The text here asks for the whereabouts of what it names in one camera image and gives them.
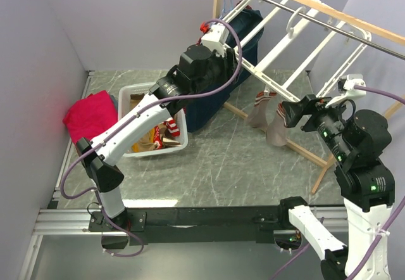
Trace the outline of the beige striped-cuff sock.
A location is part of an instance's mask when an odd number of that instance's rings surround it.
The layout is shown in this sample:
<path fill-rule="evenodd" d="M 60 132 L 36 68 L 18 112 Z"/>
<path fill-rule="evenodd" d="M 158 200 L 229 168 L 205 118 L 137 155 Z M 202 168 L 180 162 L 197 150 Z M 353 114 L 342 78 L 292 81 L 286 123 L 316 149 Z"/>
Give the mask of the beige striped-cuff sock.
<path fill-rule="evenodd" d="M 278 104 L 275 117 L 266 129 L 266 143 L 272 146 L 285 146 L 287 144 L 285 110 L 282 103 Z"/>
<path fill-rule="evenodd" d="M 261 91 L 256 95 L 254 107 L 245 119 L 245 123 L 255 129 L 265 132 L 268 128 L 266 109 L 269 101 L 277 95 L 275 92 Z"/>

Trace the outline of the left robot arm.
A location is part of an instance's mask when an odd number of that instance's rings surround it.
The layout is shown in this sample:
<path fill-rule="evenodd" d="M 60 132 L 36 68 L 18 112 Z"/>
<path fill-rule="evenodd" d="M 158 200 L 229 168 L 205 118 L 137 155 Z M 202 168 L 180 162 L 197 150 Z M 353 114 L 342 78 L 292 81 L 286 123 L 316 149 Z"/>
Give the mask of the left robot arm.
<path fill-rule="evenodd" d="M 119 159 L 152 128 L 173 117 L 193 99 L 216 94 L 229 86 L 242 66 L 242 48 L 226 48 L 224 55 L 206 46 L 191 45 L 177 65 L 160 78 L 141 102 L 114 126 L 92 140 L 81 138 L 77 147 L 82 164 L 96 185 L 104 223 L 114 231 L 127 221 L 120 184 L 124 175 Z M 207 89 L 217 86 L 216 91 Z"/>

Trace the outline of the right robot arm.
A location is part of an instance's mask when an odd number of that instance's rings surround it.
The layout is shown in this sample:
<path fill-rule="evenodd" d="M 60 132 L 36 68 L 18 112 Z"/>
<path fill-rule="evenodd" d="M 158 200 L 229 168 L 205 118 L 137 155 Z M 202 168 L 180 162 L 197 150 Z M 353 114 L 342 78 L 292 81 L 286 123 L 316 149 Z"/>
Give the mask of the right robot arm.
<path fill-rule="evenodd" d="M 344 102 L 314 95 L 280 106 L 286 127 L 307 116 L 302 130 L 319 133 L 334 156 L 349 241 L 335 238 L 300 197 L 281 200 L 278 223 L 301 232 L 319 256 L 325 279 L 389 279 L 388 227 L 393 221 L 395 180 L 380 159 L 392 140 L 387 119 L 372 110 L 353 110 L 343 119 Z"/>

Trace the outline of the white plastic clip hanger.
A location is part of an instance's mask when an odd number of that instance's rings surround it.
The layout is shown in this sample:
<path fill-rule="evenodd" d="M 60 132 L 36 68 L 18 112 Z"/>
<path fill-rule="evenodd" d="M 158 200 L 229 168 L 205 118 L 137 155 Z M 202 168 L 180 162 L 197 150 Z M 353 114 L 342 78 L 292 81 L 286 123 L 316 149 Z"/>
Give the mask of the white plastic clip hanger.
<path fill-rule="evenodd" d="M 235 17 L 242 12 L 246 6 L 250 5 L 252 0 L 242 0 L 223 18 L 224 21 L 230 23 Z M 283 10 L 290 13 L 290 18 L 285 26 L 285 34 L 280 40 L 272 47 L 272 49 L 259 59 L 255 65 L 247 59 L 246 56 L 242 57 L 242 66 L 251 75 L 260 80 L 267 89 L 275 91 L 287 101 L 298 101 L 299 98 L 289 91 L 291 84 L 302 74 L 305 69 L 315 60 L 327 44 L 337 35 L 343 35 L 348 41 L 353 40 L 358 42 L 358 45 L 353 49 L 351 54 L 342 62 L 340 67 L 335 73 L 331 75 L 325 82 L 324 86 L 319 91 L 319 94 L 326 96 L 336 85 L 338 78 L 344 75 L 360 54 L 366 49 L 368 43 L 371 42 L 372 36 L 369 31 L 350 25 L 342 20 L 337 23 L 325 23 L 316 18 L 320 12 L 316 9 L 306 9 L 305 6 L 300 6 L 297 9 L 292 9 L 287 6 L 291 0 L 281 0 L 280 2 L 274 0 L 259 0 L 273 6 L 273 9 L 255 26 L 246 36 L 240 39 L 242 47 L 252 43 L 254 37 L 263 31 L 272 31 L 271 27 L 275 21 L 278 12 Z M 292 75 L 287 80 L 280 84 L 266 74 L 266 70 L 271 67 L 273 62 L 283 55 L 285 51 L 292 48 L 297 48 L 299 43 L 303 43 L 304 35 L 306 35 L 306 28 L 310 23 L 314 23 L 325 29 L 324 37 L 320 42 L 316 42 L 314 47 L 304 46 L 304 51 L 307 53 L 306 58 L 301 64 L 293 71 Z"/>

